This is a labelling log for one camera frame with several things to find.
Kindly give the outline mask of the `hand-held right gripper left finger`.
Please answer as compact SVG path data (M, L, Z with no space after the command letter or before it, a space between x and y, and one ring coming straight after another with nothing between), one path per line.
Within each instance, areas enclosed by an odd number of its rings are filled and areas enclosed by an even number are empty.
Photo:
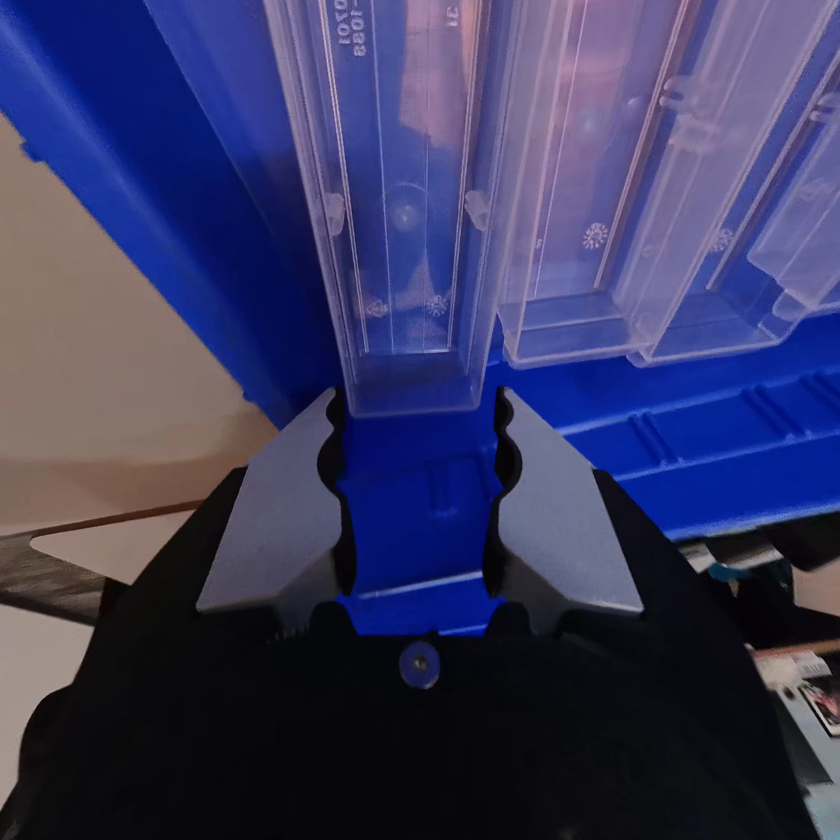
M198 612L310 614L352 594L358 557L339 488L346 422L343 389L330 387L248 462Z

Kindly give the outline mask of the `blue bin with clear drawers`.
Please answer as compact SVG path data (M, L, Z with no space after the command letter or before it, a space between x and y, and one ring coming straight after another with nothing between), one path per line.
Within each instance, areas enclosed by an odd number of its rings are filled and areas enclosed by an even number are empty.
M498 298L509 88L486 254ZM2 111L274 437L343 389L264 2L2 2ZM501 386L667 539L838 510L838 310L746 353L525 370L505 359L498 308L473 410L356 418L345 400L358 571L338 598L360 633L477 635L503 601L482 578Z

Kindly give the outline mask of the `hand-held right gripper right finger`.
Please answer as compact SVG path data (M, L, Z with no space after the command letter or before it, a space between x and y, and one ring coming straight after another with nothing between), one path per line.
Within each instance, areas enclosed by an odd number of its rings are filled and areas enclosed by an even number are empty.
M490 505L482 560L489 596L552 635L563 614L640 617L644 605L592 464L511 388L497 389Z

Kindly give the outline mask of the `clear plastic drawer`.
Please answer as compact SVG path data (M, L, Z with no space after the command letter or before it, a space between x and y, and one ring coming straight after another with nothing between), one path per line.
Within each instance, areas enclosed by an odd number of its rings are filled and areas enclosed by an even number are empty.
M350 414L478 406L516 2L264 2Z
M838 152L811 149L773 195L748 251L774 281L763 325L774 333L838 306Z
M502 144L498 318L515 369L621 355L617 262L698 2L523 2Z
M775 283L748 260L784 178L811 149L838 152L838 2L702 2L669 72L616 293L636 367L785 341Z

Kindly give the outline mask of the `black device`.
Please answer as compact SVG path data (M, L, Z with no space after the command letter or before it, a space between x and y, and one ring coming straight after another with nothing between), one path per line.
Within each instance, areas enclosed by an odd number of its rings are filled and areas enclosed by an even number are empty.
M787 522L676 546L754 650L822 643L838 649L838 615L800 605L795 595L797 575L838 564L838 544L827 532L808 539L801 523Z

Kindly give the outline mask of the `printed card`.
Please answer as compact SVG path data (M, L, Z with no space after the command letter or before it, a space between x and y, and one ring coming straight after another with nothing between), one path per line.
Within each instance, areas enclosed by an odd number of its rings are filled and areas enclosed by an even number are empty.
M838 652L839 642L832 639L751 653L767 689L803 700L831 739L839 737L839 713L838 675L829 659Z

